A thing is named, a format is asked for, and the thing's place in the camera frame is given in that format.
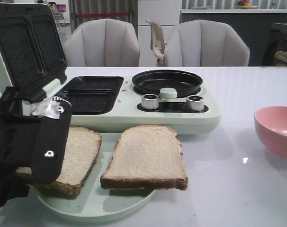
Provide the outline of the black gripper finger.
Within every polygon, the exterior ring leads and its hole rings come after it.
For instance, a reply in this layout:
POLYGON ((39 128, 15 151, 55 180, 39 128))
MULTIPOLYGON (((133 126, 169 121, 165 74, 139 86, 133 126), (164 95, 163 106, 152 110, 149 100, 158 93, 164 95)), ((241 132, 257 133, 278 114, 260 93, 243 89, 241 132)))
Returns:
POLYGON ((39 120, 30 160, 32 176, 40 183, 52 183, 62 170, 72 106, 67 100, 53 96, 32 104, 31 115, 39 120))

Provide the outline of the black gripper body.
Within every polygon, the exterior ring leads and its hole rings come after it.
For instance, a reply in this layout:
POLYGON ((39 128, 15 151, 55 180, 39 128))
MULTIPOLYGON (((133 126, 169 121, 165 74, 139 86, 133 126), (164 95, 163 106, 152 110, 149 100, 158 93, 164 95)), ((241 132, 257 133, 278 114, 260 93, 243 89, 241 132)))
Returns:
POLYGON ((23 100, 15 87, 6 87, 0 97, 0 207, 28 195, 29 187, 14 177, 19 167, 30 167, 36 181, 49 182, 45 157, 49 119, 23 116, 23 100))

